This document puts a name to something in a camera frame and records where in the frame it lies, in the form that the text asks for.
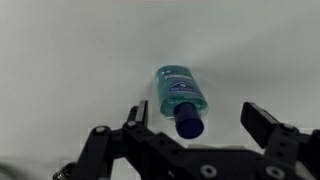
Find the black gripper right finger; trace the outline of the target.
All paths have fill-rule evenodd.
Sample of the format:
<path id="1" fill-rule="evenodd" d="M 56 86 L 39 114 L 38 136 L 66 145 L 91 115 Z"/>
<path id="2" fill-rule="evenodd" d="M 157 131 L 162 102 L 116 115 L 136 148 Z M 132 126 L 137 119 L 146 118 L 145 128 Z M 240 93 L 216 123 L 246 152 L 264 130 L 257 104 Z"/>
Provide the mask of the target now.
<path id="1" fill-rule="evenodd" d="M 240 122 L 260 148 L 264 149 L 279 121 L 253 102 L 245 102 Z"/>

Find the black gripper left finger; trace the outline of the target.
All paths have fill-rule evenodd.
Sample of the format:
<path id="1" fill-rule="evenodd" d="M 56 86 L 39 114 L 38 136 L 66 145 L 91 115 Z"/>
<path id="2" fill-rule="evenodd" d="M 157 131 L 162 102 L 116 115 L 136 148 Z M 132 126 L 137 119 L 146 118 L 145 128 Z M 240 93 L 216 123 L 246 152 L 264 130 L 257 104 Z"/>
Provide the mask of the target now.
<path id="1" fill-rule="evenodd" d="M 137 128 L 148 126 L 148 101 L 141 100 L 138 105 L 133 106 L 127 117 L 126 122 L 124 123 L 125 128 Z"/>

